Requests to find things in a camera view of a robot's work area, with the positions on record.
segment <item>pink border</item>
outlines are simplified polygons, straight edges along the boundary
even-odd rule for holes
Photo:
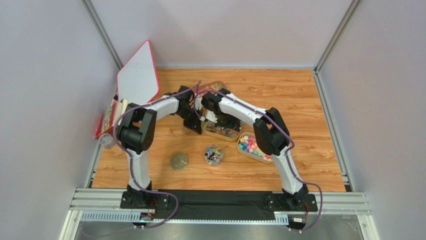
[[[154,54],[153,54],[153,48],[151,47],[151,42],[150,40],[146,40],[138,49],[136,52],[134,52],[133,56],[131,56],[131,58],[124,64],[123,68],[127,65],[127,63],[132,60],[132,58],[135,56],[135,54],[139,51],[139,49],[141,49],[146,43],[148,42],[149,45],[149,52],[151,53],[151,58],[152,58],[152,64],[154,66],[154,72],[155,72],[155,79],[157,80],[157,87],[158,87],[158,91],[157,93],[148,101],[151,102],[160,92],[160,83],[159,83],[159,76],[157,75],[157,67],[156,67],[156,61],[154,60]],[[119,74],[122,71],[122,69],[120,69],[120,71],[118,71],[117,73],[117,95],[118,95],[118,100],[120,100],[120,89],[119,89]]]

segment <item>wood surface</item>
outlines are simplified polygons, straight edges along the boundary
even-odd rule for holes
[[[300,176],[323,191],[345,191],[330,133],[310,70],[285,69],[157,69],[160,93],[177,92],[180,85],[191,87],[223,81],[240,99],[260,108],[277,108],[295,142],[291,151]],[[253,133],[244,125],[242,132]],[[219,166],[204,160],[209,144],[224,148]],[[189,158],[182,171],[172,170],[170,157],[184,153]],[[237,151],[228,142],[183,127],[183,120],[165,116],[156,123],[154,141],[148,154],[149,175],[154,189],[280,191],[281,180],[274,164],[265,164]],[[102,151],[93,188],[125,188],[129,181],[125,153],[115,146]],[[310,191],[317,191],[309,186]]]

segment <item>white wall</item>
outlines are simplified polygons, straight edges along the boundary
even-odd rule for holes
[[[161,67],[314,67],[351,0],[92,0],[123,63],[150,39]]]
[[[365,0],[321,73],[383,240],[425,239],[426,2]]]
[[[116,69],[80,0],[0,3],[0,235],[58,239]]]

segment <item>clear cup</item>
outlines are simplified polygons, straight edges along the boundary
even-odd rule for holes
[[[101,144],[106,149],[112,149],[116,142],[114,141],[113,136],[109,133],[103,133],[99,136],[99,144]]]
[[[224,151],[221,146],[217,144],[210,144],[204,150],[204,159],[210,166],[221,164],[223,157]]]

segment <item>wooden tabletop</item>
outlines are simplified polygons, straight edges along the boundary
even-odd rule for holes
[[[333,149],[317,88],[310,70],[284,69],[157,69],[160,93],[222,81],[238,98],[260,108],[275,107],[281,113],[295,142],[291,150],[300,176],[323,191],[344,192],[339,165]],[[242,132],[253,133],[247,124]],[[204,160],[204,149],[218,144],[224,158],[218,166]],[[189,164],[175,171],[169,161],[184,153]],[[240,154],[237,142],[228,142],[183,127],[183,120],[165,116],[156,123],[148,154],[149,175],[154,189],[280,191],[281,180],[274,164],[265,164]],[[125,188],[129,181],[125,153],[115,146],[103,149],[93,188]],[[309,186],[310,191],[317,191]]]

